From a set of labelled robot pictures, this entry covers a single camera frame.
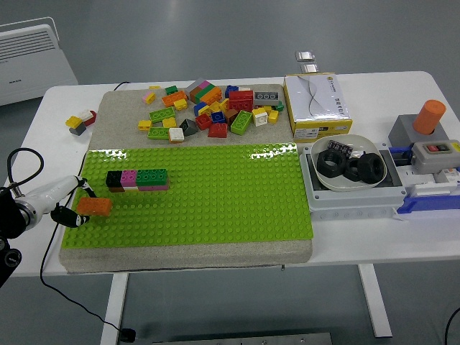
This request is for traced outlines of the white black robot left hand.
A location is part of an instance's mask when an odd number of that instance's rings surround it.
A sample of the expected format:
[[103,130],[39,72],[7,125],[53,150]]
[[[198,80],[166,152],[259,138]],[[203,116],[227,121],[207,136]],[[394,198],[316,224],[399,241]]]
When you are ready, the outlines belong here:
[[59,205],[59,202],[76,188],[84,189],[91,198],[96,197],[85,178],[70,175],[57,182],[35,188],[26,196],[18,198],[17,205],[20,206],[26,221],[25,229],[35,227],[46,213],[49,213],[56,223],[70,228],[77,228],[89,222],[90,216],[80,216],[75,211]]

